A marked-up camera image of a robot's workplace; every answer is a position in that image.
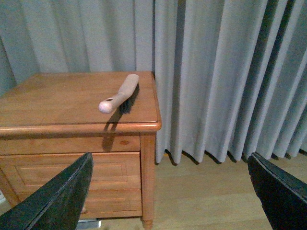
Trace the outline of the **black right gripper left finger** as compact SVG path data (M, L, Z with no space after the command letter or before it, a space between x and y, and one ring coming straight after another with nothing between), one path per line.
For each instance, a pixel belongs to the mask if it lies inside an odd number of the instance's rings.
M79 157L24 201L1 215L2 230L74 230L89 191L94 161Z

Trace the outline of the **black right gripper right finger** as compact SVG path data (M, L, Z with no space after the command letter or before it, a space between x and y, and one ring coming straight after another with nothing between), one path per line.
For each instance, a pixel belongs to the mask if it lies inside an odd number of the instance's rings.
M248 158L256 195L274 230L307 228L307 184L257 153Z

